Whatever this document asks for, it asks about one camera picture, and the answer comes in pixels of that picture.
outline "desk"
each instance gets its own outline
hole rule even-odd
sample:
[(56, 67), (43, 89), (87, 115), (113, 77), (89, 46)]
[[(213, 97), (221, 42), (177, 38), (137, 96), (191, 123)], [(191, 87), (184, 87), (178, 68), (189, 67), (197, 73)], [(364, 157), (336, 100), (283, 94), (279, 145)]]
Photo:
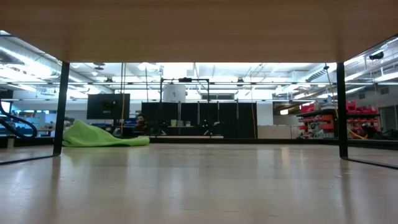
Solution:
[[(150, 138), (195, 138), (195, 139), (208, 139), (210, 136), (149, 136)], [(211, 138), (222, 139), (224, 136), (211, 136)]]
[(37, 130), (37, 132), (47, 132), (47, 134), (41, 134), (41, 137), (50, 137), (51, 136), (51, 132), (54, 131), (53, 129), (40, 129)]
[(168, 128), (195, 128), (195, 126), (168, 126)]

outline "green cloth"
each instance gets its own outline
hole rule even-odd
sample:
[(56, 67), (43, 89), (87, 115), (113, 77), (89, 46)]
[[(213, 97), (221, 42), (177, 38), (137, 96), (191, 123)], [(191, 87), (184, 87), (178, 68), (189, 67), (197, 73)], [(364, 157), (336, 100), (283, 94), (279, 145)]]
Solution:
[(118, 139), (101, 128), (77, 120), (64, 132), (62, 144), (67, 147), (146, 146), (149, 144), (149, 138)]

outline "white tank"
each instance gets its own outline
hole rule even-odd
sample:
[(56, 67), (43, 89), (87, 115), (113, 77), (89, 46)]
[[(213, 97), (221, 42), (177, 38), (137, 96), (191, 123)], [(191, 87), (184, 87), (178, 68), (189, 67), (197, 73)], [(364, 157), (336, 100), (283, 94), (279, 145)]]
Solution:
[(185, 85), (167, 85), (163, 91), (163, 102), (185, 103)]

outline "storage rack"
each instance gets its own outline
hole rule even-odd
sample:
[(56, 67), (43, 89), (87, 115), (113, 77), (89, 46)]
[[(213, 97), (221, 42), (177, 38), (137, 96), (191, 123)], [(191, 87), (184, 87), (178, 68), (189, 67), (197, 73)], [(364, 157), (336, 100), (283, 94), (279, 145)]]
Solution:
[[(347, 113), (347, 127), (354, 133), (358, 133), (361, 129), (362, 124), (368, 124), (374, 126), (377, 130), (379, 128), (378, 116), (376, 113)], [(298, 128), (308, 132), (311, 128), (311, 124), (317, 123), (318, 128), (315, 130), (322, 129), (327, 138), (338, 137), (338, 122), (334, 109), (325, 109), (319, 111), (312, 111), (309, 113), (298, 114), (298, 121), (302, 122), (303, 125)]]

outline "black screen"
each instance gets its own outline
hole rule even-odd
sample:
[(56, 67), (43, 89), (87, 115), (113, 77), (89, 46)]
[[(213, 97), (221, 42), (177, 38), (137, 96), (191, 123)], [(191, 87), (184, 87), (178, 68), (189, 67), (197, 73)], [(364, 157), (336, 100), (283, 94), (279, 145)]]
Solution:
[[(123, 94), (88, 95), (87, 119), (122, 119)], [(123, 118), (129, 118), (130, 94), (124, 94)]]

